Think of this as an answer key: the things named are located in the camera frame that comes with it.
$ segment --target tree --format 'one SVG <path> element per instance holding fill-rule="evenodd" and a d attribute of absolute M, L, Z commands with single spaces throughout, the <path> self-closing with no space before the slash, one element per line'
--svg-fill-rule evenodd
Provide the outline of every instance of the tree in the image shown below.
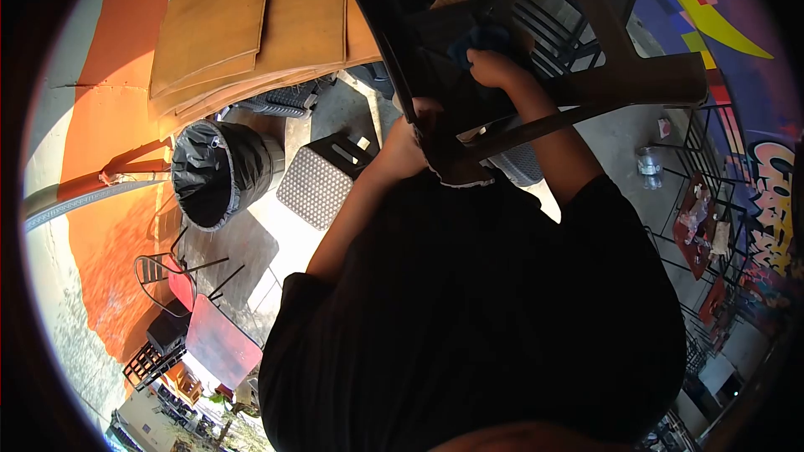
<path fill-rule="evenodd" d="M 227 419 L 227 433 L 223 439 L 226 447 L 248 452 L 273 452 L 260 423 L 229 411 L 226 411 L 224 418 Z"/>

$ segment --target plywood sheet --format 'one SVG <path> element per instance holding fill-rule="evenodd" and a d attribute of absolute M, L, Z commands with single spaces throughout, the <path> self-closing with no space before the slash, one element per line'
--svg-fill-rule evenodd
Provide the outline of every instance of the plywood sheet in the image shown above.
<path fill-rule="evenodd" d="M 159 30 L 150 93 L 260 49 L 265 0 L 171 0 Z"/>
<path fill-rule="evenodd" d="M 346 61 L 346 0 L 268 0 L 254 71 L 166 92 L 149 101 L 152 118 L 230 87 L 287 70 Z"/>
<path fill-rule="evenodd" d="M 278 79 L 266 80 L 261 84 L 248 85 L 246 87 L 238 85 L 235 90 L 231 90 L 220 95 L 221 99 L 219 101 L 212 102 L 207 105 L 196 105 L 178 116 L 174 113 L 161 116 L 158 122 L 159 136 L 161 136 L 162 139 L 165 139 L 172 134 L 178 133 L 187 124 L 208 116 L 213 112 L 222 109 L 226 105 L 231 105 L 234 102 L 245 100 L 246 98 L 259 95 L 260 93 L 265 93 L 266 91 L 287 87 L 289 85 L 301 84 L 302 82 L 307 82 L 317 77 L 327 75 L 332 71 L 333 70 L 328 67 L 323 69 L 306 69 L 297 71 L 285 77 L 280 77 Z"/>
<path fill-rule="evenodd" d="M 374 35 L 356 0 L 347 0 L 347 62 L 363 65 L 382 59 Z"/>

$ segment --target trash bin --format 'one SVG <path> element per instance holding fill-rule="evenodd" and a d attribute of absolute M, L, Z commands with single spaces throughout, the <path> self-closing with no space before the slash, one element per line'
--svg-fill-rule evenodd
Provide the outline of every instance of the trash bin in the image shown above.
<path fill-rule="evenodd" d="M 285 153 L 275 139 L 243 124 L 200 120 L 176 138 L 170 178 L 178 206 L 199 229 L 220 229 L 276 188 Z"/>

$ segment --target colorful mural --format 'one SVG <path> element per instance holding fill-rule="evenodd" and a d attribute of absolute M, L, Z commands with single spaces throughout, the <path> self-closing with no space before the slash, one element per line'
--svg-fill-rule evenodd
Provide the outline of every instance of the colorful mural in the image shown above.
<path fill-rule="evenodd" d="M 794 143 L 801 102 L 773 19 L 761 0 L 637 0 L 634 14 L 667 54 L 699 52 L 723 136 L 712 136 L 749 209 L 750 255 L 740 279 L 738 314 L 776 335 L 804 295 L 790 212 Z"/>

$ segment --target trash on table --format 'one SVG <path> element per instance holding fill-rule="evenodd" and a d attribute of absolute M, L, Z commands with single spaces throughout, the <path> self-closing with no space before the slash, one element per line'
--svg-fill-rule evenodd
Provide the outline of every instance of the trash on table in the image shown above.
<path fill-rule="evenodd" d="M 709 199 L 711 199 L 709 189 L 705 185 L 698 184 L 695 186 L 694 192 L 697 198 L 696 203 L 688 211 L 678 214 L 678 221 L 689 229 L 687 237 L 684 238 L 685 245 L 692 243 L 692 239 L 698 232 L 698 226 L 706 220 L 709 211 Z"/>
<path fill-rule="evenodd" d="M 711 240 L 711 252 L 715 255 L 726 255 L 729 250 L 729 232 L 732 224 L 729 222 L 717 222 L 715 236 Z"/>

